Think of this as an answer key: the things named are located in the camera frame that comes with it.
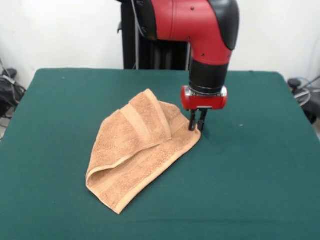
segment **brown towel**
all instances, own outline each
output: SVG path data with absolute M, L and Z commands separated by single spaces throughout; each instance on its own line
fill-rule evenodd
M 106 118 L 86 173 L 87 188 L 117 214 L 200 139 L 175 105 L 147 89 Z

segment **green felt surface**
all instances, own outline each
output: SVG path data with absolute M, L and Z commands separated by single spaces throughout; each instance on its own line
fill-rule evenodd
M 187 82 L 178 71 L 39 70 L 0 143 L 0 239 L 320 239 L 319 140 L 273 72 L 228 73 L 227 107 L 121 215 L 87 190 L 102 121 L 147 88 L 180 107 Z

